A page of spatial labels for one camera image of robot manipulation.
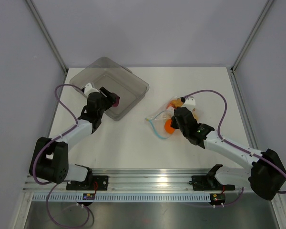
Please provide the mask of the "purple fake onion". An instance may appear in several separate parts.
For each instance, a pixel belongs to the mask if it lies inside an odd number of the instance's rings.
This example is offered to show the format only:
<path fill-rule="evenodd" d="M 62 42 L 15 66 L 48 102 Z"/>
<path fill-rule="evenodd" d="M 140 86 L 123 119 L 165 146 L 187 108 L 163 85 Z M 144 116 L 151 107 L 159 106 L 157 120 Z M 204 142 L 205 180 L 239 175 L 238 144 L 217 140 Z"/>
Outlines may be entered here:
<path fill-rule="evenodd" d="M 119 102 L 120 102 L 120 97 L 115 95 L 115 103 L 112 105 L 113 107 L 118 107 L 119 105 Z"/>

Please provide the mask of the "clear zip top bag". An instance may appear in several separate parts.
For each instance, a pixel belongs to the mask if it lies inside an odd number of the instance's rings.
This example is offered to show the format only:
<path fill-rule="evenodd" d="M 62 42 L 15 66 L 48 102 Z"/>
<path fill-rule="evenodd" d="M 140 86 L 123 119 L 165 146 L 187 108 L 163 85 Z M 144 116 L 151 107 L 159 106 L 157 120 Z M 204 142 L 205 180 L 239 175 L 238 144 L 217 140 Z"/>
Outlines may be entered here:
<path fill-rule="evenodd" d="M 172 97 L 168 102 L 166 102 L 164 105 L 162 105 L 156 112 L 148 115 L 145 117 L 145 121 L 150 125 L 153 133 L 159 138 L 159 139 L 168 139 L 172 134 L 168 134 L 164 129 L 164 124 L 167 120 L 171 119 L 174 115 L 174 108 L 167 107 L 169 102 L 171 100 L 175 99 L 181 99 L 181 97 L 174 96 Z M 191 111 L 194 118 L 198 119 L 196 107 L 193 111 Z"/>

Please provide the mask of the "orange fake orange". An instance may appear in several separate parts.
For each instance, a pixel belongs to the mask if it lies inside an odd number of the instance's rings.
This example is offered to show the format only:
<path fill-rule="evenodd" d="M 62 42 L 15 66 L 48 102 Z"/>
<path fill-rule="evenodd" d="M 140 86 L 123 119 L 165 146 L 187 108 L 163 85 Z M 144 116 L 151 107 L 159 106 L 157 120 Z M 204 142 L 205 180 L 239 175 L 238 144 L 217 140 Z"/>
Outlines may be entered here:
<path fill-rule="evenodd" d="M 168 134 L 173 134 L 175 129 L 173 127 L 171 127 L 171 119 L 167 120 L 164 124 L 164 129 Z"/>

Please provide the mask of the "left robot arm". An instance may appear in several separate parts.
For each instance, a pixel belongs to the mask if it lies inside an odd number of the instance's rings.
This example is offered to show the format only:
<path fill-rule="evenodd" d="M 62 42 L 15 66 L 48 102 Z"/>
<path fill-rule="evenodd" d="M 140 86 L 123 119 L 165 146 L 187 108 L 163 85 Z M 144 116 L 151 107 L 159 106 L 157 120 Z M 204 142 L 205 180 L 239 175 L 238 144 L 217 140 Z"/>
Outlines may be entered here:
<path fill-rule="evenodd" d="M 83 190 L 93 186 L 91 169 L 70 164 L 69 152 L 98 129 L 105 111 L 117 107 L 120 98 L 104 87 L 95 89 L 90 84 L 84 87 L 83 92 L 87 102 L 80 116 L 75 118 L 75 124 L 53 138 L 40 137 L 36 142 L 29 174 L 39 185 L 68 181 L 77 182 Z"/>

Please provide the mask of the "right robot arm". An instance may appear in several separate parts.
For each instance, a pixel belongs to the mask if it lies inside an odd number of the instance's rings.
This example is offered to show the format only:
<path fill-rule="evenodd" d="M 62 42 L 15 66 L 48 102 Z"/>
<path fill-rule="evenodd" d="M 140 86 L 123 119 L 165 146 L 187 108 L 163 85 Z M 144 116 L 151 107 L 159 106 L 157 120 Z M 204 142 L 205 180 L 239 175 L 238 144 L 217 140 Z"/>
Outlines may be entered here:
<path fill-rule="evenodd" d="M 240 166 L 214 166 L 207 177 L 210 188 L 218 189 L 221 185 L 249 188 L 265 200 L 286 193 L 286 170 L 275 151 L 268 149 L 263 152 L 233 143 L 213 127 L 198 123 L 186 107 L 174 110 L 172 127 L 179 129 L 191 144 L 216 152 Z"/>

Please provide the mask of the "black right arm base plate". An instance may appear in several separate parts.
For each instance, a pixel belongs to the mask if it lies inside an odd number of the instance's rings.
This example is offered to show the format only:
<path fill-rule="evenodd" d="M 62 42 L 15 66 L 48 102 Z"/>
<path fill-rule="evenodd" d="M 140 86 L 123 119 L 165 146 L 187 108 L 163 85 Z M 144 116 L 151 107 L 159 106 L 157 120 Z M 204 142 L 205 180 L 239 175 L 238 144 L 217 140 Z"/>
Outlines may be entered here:
<path fill-rule="evenodd" d="M 192 185 L 194 191 L 234 191 L 234 185 L 222 185 L 215 177 L 207 175 L 192 176 L 188 182 Z"/>

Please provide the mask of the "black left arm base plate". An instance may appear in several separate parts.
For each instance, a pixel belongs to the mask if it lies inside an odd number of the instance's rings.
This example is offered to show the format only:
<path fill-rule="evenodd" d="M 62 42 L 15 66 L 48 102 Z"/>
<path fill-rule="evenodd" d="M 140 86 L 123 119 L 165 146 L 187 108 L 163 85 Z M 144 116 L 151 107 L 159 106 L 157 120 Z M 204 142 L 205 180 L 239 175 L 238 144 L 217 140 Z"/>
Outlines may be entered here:
<path fill-rule="evenodd" d="M 67 183 L 66 190 L 68 191 L 106 191 L 108 188 L 108 176 L 92 176 L 85 181 L 71 181 Z"/>

